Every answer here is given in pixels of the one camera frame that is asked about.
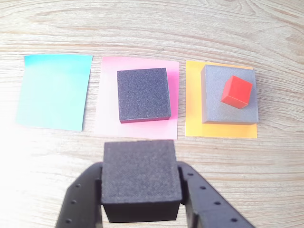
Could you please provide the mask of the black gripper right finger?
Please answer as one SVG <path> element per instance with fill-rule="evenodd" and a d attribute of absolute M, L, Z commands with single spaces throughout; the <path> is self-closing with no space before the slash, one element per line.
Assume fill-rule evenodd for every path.
<path fill-rule="evenodd" d="M 179 161 L 182 201 L 189 228 L 253 228 L 221 194 L 190 165 Z"/>

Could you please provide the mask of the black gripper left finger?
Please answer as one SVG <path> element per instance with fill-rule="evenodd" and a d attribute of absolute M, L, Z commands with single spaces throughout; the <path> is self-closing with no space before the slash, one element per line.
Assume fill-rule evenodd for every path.
<path fill-rule="evenodd" d="M 68 187 L 57 219 L 57 228 L 101 228 L 103 163 L 98 162 L 79 175 Z"/>

